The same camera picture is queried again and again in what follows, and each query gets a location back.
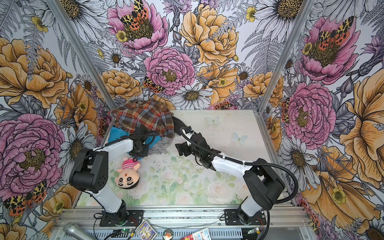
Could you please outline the turquoise fleece cloth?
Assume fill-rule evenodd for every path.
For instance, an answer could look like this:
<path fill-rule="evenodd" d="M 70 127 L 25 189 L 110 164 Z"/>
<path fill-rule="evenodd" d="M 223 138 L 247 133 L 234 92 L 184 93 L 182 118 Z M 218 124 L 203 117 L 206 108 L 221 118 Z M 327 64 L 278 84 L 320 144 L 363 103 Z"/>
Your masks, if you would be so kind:
<path fill-rule="evenodd" d="M 115 141 L 123 136 L 129 136 L 130 134 L 125 132 L 124 130 L 121 130 L 116 127 L 112 127 L 110 130 L 108 143 L 111 143 L 112 141 Z M 149 145 L 149 148 L 152 148 L 156 143 L 158 143 L 161 140 L 161 137 L 156 136 L 155 138 L 148 137 L 145 141 L 146 145 Z"/>

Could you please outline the red brown plaid cloth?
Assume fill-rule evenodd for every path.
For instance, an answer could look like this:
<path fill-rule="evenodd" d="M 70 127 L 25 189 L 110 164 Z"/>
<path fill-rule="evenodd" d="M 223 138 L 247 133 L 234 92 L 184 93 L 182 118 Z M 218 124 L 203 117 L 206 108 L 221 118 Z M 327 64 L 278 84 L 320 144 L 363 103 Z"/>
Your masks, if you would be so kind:
<path fill-rule="evenodd" d="M 129 101 L 109 111 L 116 127 L 132 134 L 136 128 L 157 132 L 161 137 L 174 137 L 173 114 L 163 103 L 153 100 Z"/>

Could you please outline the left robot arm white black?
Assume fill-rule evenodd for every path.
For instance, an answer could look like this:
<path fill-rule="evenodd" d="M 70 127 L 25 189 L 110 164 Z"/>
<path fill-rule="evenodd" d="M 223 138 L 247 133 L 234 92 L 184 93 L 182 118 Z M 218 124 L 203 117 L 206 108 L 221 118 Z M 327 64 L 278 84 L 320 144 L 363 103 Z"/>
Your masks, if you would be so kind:
<path fill-rule="evenodd" d="M 123 153 L 129 157 L 123 159 L 123 164 L 117 170 L 114 182 L 123 190 L 132 190 L 140 182 L 139 158 L 148 156 L 152 142 L 157 132 L 149 132 L 145 128 L 136 128 L 133 134 L 121 136 L 99 148 L 83 148 L 79 152 L 75 165 L 69 177 L 69 183 L 77 190 L 89 194 L 102 207 L 102 227 L 138 226 L 143 212 L 129 212 L 126 203 L 119 198 L 108 184 L 109 162 Z"/>

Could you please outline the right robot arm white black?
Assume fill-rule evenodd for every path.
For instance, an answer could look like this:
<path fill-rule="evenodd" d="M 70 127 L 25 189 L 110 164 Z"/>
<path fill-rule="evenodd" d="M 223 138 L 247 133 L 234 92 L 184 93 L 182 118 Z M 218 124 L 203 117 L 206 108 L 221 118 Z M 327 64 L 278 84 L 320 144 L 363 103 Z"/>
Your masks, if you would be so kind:
<path fill-rule="evenodd" d="M 272 209 L 286 188 L 272 164 L 264 159 L 256 162 L 232 159 L 210 148 L 202 134 L 196 133 L 178 118 L 172 117 L 172 120 L 175 133 L 186 140 L 175 144 L 180 156 L 193 155 L 198 165 L 244 181 L 249 194 L 238 207 L 238 219 L 242 224 L 249 225 L 259 212 Z"/>

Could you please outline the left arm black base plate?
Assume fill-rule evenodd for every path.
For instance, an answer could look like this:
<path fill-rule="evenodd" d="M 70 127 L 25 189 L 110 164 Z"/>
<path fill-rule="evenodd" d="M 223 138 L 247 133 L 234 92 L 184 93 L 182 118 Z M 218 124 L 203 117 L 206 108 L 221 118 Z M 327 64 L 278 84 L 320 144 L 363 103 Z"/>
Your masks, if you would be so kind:
<path fill-rule="evenodd" d="M 105 213 L 102 211 L 101 227 L 136 227 L 143 220 L 143 210 L 127 210 L 124 213 Z"/>

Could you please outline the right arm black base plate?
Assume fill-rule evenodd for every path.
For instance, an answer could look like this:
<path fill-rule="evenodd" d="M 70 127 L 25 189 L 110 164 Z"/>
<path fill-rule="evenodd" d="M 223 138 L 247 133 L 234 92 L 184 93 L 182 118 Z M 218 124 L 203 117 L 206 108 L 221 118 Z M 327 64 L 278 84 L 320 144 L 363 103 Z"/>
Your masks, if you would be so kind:
<path fill-rule="evenodd" d="M 267 223 L 265 214 L 261 211 L 249 217 L 239 209 L 224 209 L 224 219 L 227 226 L 264 226 Z"/>

